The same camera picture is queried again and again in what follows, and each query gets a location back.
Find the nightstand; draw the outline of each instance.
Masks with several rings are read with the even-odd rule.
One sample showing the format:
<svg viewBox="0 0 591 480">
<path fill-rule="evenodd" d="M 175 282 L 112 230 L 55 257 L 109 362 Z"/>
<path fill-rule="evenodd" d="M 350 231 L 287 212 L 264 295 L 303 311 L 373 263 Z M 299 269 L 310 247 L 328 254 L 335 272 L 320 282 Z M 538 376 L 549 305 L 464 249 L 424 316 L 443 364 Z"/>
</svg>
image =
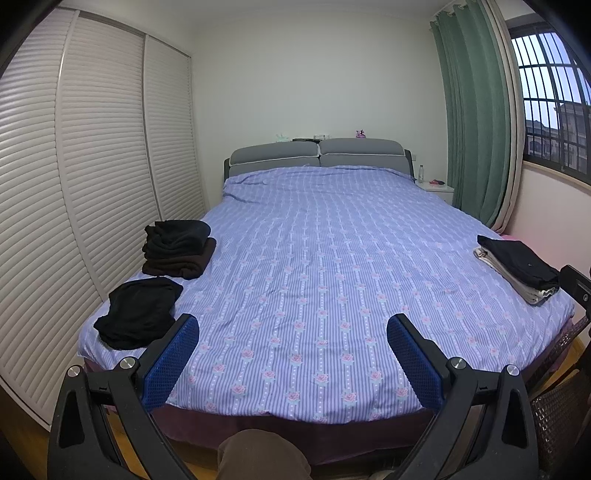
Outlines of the nightstand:
<svg viewBox="0 0 591 480">
<path fill-rule="evenodd" d="M 453 201 L 453 188 L 449 185 L 431 185 L 429 182 L 424 181 L 423 183 L 419 183 L 417 180 L 417 186 L 421 187 L 425 192 L 433 192 L 437 195 L 441 200 L 445 203 L 451 205 Z"/>
</svg>

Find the brown pants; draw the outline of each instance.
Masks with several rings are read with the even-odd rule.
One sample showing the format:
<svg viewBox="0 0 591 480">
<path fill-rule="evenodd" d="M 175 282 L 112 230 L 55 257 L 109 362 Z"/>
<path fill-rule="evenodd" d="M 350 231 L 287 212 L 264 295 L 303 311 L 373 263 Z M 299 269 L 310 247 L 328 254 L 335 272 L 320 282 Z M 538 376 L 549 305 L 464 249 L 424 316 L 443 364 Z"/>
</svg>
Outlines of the brown pants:
<svg viewBox="0 0 591 480">
<path fill-rule="evenodd" d="M 243 430 L 217 450 L 216 480 L 311 480 L 310 465 L 276 433 Z"/>
</svg>

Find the folded clothes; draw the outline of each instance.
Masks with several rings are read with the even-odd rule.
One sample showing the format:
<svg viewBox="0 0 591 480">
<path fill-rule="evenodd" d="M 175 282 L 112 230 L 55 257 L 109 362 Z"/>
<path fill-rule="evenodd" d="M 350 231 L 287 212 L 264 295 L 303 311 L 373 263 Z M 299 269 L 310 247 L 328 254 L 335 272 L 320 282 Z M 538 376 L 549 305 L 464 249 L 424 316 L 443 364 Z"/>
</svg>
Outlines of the folded clothes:
<svg viewBox="0 0 591 480">
<path fill-rule="evenodd" d="M 477 247 L 474 249 L 474 255 L 477 259 L 482 260 L 486 265 L 493 268 L 499 273 L 515 291 L 530 305 L 537 305 L 542 300 L 552 296 L 558 291 L 558 287 L 552 287 L 548 290 L 536 290 L 535 288 L 525 285 L 523 282 L 515 278 L 505 266 L 499 262 L 495 256 L 484 247 Z"/>
<path fill-rule="evenodd" d="M 211 227 L 200 220 L 165 220 L 145 228 L 146 258 L 163 259 L 201 255 Z"/>
<path fill-rule="evenodd" d="M 182 291 L 181 285 L 162 277 L 123 283 L 109 293 L 109 313 L 94 327 L 115 350 L 148 346 L 174 324 L 171 310 Z"/>
<path fill-rule="evenodd" d="M 166 259 L 148 259 L 142 267 L 146 275 L 167 275 L 168 277 L 181 277 L 185 280 L 199 278 L 205 271 L 216 249 L 216 240 L 208 238 L 201 255 L 189 255 L 186 257 L 172 257 Z"/>
<path fill-rule="evenodd" d="M 523 242 L 493 240 L 478 235 L 478 244 L 486 248 L 517 280 L 536 290 L 558 289 L 559 272 L 544 262 Z"/>
</svg>

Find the window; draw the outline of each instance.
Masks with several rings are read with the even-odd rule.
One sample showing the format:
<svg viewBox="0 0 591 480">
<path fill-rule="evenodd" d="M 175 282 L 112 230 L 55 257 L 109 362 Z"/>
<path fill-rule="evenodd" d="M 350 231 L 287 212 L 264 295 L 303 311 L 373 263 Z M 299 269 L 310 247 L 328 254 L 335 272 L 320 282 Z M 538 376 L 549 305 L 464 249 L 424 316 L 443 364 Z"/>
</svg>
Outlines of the window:
<svg viewBox="0 0 591 480">
<path fill-rule="evenodd" d="M 591 87 L 545 22 L 510 29 L 525 103 L 524 159 L 591 184 Z"/>
</svg>

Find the louvered wardrobe door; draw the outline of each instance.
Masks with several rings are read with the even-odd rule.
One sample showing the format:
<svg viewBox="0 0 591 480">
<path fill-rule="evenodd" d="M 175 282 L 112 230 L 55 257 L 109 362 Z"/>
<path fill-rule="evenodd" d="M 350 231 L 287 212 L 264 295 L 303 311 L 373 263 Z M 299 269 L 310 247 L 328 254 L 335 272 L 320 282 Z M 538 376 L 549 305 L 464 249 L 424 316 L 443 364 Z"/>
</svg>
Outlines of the louvered wardrobe door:
<svg viewBox="0 0 591 480">
<path fill-rule="evenodd" d="M 142 113 L 144 39 L 79 18 L 63 66 L 67 188 L 83 246 L 106 292 L 142 263 L 158 219 Z"/>
<path fill-rule="evenodd" d="M 0 79 L 0 375 L 46 425 L 79 327 L 100 303 L 56 157 L 56 84 L 73 18 L 53 11 Z"/>
<path fill-rule="evenodd" d="M 148 36 L 144 62 L 146 135 L 160 213 L 163 219 L 201 218 L 190 58 Z"/>
</svg>

